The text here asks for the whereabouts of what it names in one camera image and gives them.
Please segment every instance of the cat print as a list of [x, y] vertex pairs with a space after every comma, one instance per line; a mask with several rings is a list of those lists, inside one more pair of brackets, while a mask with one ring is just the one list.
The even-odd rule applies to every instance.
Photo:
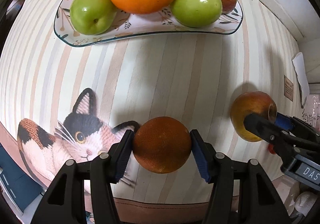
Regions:
[[[121, 140], [127, 129], [136, 132], [139, 124], [124, 122], [112, 128], [96, 115], [96, 97], [86, 88], [79, 95], [72, 112], [64, 122], [58, 121], [53, 134], [47, 133], [30, 119], [23, 119], [18, 126], [18, 147], [21, 158], [31, 176], [39, 181], [29, 164], [43, 177], [52, 181], [68, 159], [78, 163], [91, 161]], [[127, 185], [134, 182], [126, 174], [121, 179]], [[90, 182], [84, 188], [90, 193]]]

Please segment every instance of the table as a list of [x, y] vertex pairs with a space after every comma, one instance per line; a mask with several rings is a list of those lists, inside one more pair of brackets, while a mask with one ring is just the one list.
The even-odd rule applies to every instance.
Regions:
[[[159, 34], [82, 48], [53, 32], [60, 1], [26, 0], [0, 58], [1, 143], [26, 172], [16, 142], [19, 122], [31, 119], [53, 135], [80, 93], [91, 88], [97, 117], [111, 127], [171, 116], [198, 129], [216, 151], [233, 160], [256, 158], [272, 180], [282, 175], [281, 159], [267, 151], [267, 143], [239, 138], [229, 119], [233, 100], [254, 90], [270, 94], [279, 112], [301, 115], [291, 62], [297, 42], [259, 0], [239, 0], [244, 21], [232, 35]], [[284, 75], [294, 84], [293, 102], [284, 96]], [[49, 185], [48, 177], [29, 167]], [[170, 174], [148, 172], [134, 158], [131, 168], [134, 187], [112, 186], [123, 221], [201, 219], [212, 186], [201, 179], [192, 155]], [[90, 209], [90, 197], [86, 202]]]

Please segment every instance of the screw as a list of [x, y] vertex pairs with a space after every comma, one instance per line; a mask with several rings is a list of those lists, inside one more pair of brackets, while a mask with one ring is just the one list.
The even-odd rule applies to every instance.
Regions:
[[109, 157], [109, 154], [108, 154], [108, 153], [102, 153], [102, 154], [99, 155], [99, 157], [100, 157], [101, 159], [106, 159], [106, 158]]
[[250, 163], [251, 163], [252, 165], [258, 165], [258, 164], [259, 164], [259, 162], [258, 162], [256, 159], [251, 159], [251, 160], [250, 160]]
[[301, 152], [298, 147], [294, 147], [294, 150], [295, 150], [297, 153]]
[[216, 153], [216, 158], [223, 159], [224, 158], [224, 154], [223, 153]]
[[69, 159], [68, 161], [66, 161], [66, 165], [67, 165], [67, 166], [71, 166], [71, 165], [73, 165], [74, 163], [75, 163], [75, 161], [72, 160], [72, 159]]

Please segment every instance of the green fruit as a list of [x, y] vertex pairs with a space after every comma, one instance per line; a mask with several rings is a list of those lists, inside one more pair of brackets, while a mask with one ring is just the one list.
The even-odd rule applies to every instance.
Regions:
[[221, 0], [174, 0], [171, 11], [188, 27], [202, 27], [215, 22], [222, 13]]
[[111, 0], [73, 0], [70, 7], [71, 23], [82, 34], [103, 33], [112, 24], [116, 10]]

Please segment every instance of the plate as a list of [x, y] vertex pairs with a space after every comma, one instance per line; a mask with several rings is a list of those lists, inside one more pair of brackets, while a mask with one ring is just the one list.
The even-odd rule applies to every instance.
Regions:
[[84, 47], [96, 43], [108, 42], [122, 38], [157, 33], [214, 33], [232, 34], [240, 27], [243, 12], [239, 2], [236, 7], [209, 26], [191, 28], [179, 23], [171, 13], [170, 7], [159, 12], [137, 15], [118, 10], [110, 28], [99, 35], [83, 35], [77, 32], [70, 20], [70, 6], [73, 0], [62, 0], [54, 20], [55, 34], [72, 47]]

